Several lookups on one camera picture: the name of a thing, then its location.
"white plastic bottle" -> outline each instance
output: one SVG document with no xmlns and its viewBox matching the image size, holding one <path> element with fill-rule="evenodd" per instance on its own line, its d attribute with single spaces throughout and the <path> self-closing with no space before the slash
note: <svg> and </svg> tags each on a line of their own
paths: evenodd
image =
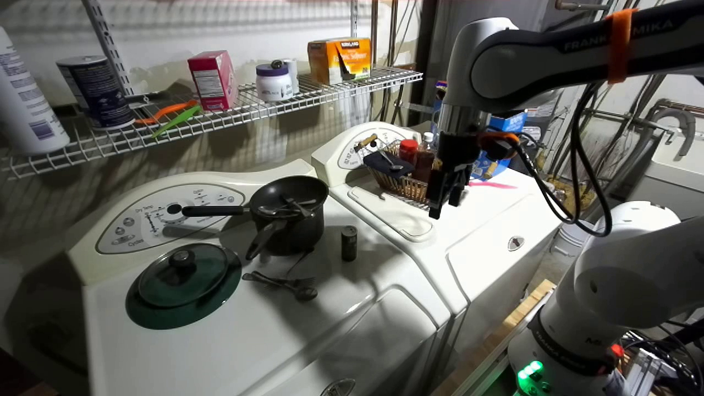
<svg viewBox="0 0 704 396">
<path fill-rule="evenodd" d="M 17 153 L 56 152 L 70 141 L 2 26 L 0 135 Z"/>
</svg>

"control panel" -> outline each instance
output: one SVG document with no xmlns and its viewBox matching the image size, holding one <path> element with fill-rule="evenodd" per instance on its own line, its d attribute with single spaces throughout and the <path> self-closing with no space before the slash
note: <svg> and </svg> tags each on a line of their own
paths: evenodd
<svg viewBox="0 0 704 396">
<path fill-rule="evenodd" d="M 370 128 L 360 135 L 356 135 L 341 152 L 341 155 L 337 158 L 337 164 L 341 169 L 354 169 L 363 163 L 363 158 L 371 152 L 378 152 L 381 147 L 393 143 L 393 141 L 402 141 L 402 138 L 411 138 L 413 131 L 402 135 L 401 129 L 386 129 L 386 128 Z"/>
<path fill-rule="evenodd" d="M 247 196 L 238 190 L 222 184 L 175 184 L 159 190 L 121 210 L 104 230 L 96 241 L 96 251 L 106 256 L 132 253 L 166 243 L 175 237 L 194 235 L 226 216 L 213 218 L 186 218 L 182 214 L 170 214 L 170 204 L 180 207 L 239 207 Z"/>
</svg>

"pan handle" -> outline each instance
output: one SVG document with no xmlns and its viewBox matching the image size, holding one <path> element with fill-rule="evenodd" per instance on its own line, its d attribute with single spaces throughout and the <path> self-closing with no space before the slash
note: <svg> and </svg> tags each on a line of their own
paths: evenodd
<svg viewBox="0 0 704 396">
<path fill-rule="evenodd" d="M 248 243 L 248 248 L 247 248 L 247 262 L 250 262 L 253 257 L 258 257 L 260 256 L 260 251 L 269 243 L 269 239 L 277 232 L 277 230 L 282 230 L 282 229 L 286 229 L 286 225 L 288 225 L 288 219 L 274 219 L 274 221 L 266 221 L 266 227 L 265 229 L 260 229 L 260 232 L 256 235 L 256 239 Z"/>
<path fill-rule="evenodd" d="M 179 207 L 179 209 L 176 207 L 179 204 L 171 204 L 170 214 L 179 214 L 179 209 L 180 209 L 180 214 L 186 218 L 194 218 L 194 216 L 244 216 L 244 214 L 248 214 L 247 207 Z"/>
</svg>

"white wire shelf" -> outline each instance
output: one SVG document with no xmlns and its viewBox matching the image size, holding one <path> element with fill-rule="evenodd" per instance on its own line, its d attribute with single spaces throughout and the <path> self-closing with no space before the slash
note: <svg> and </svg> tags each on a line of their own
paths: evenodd
<svg viewBox="0 0 704 396">
<path fill-rule="evenodd" d="M 190 136 L 226 129 L 226 128 L 250 122 L 258 119 L 269 119 L 269 116 L 280 116 L 288 111 L 305 109 L 305 107 L 318 107 L 323 103 L 334 103 L 340 95 L 345 91 L 354 97 L 356 92 L 378 92 L 378 91 L 401 87 L 421 78 L 422 78 L 422 72 L 415 72 L 415 70 L 384 69 L 384 70 L 371 70 L 370 78 L 305 91 L 305 92 L 299 92 L 296 99 L 282 102 L 282 103 L 265 103 L 258 99 L 253 87 L 242 87 L 238 97 L 238 107 L 226 111 L 200 115 L 190 122 L 182 122 L 170 129 L 164 136 L 155 136 L 155 131 L 164 122 L 145 125 L 145 128 L 128 125 L 121 129 L 104 131 L 104 129 L 87 128 L 87 120 L 78 120 L 78 122 L 65 125 L 67 131 L 72 135 L 72 141 L 65 149 L 35 153 L 35 155 L 19 155 L 5 149 L 0 152 L 0 171 L 5 171 L 8 180 L 39 175 L 39 173 L 87 164 L 87 163 L 111 158 L 111 155 L 121 155 L 128 152 L 148 149 L 155 146 L 166 146 L 171 141 L 190 138 Z"/>
</svg>

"red box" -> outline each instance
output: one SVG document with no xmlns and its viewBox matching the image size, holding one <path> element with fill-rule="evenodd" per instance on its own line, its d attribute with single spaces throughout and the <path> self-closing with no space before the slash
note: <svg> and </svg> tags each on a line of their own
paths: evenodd
<svg viewBox="0 0 704 396">
<path fill-rule="evenodd" d="M 226 50 L 190 56 L 190 69 L 204 109 L 228 109 L 238 103 L 233 62 Z"/>
</svg>

